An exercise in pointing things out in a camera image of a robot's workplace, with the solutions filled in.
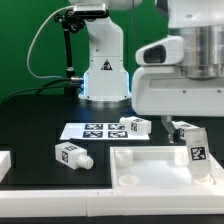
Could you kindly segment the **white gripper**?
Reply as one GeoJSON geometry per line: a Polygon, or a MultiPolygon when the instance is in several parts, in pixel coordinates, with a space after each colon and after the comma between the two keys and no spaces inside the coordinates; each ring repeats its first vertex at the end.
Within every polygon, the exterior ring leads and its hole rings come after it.
{"type": "Polygon", "coordinates": [[[139,115],[165,115],[161,122],[174,143],[171,116],[224,116],[224,77],[188,79],[177,66],[140,67],[132,78],[132,108],[139,115]]]}

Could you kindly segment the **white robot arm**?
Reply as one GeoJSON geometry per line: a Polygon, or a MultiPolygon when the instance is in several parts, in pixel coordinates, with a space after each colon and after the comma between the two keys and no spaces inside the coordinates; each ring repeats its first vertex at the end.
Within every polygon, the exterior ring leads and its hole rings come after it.
{"type": "Polygon", "coordinates": [[[224,116],[224,0],[154,0],[169,35],[137,50],[132,78],[123,67],[123,32],[106,13],[131,0],[69,0],[89,33],[81,97],[103,103],[132,93],[139,115],[224,116]]]}

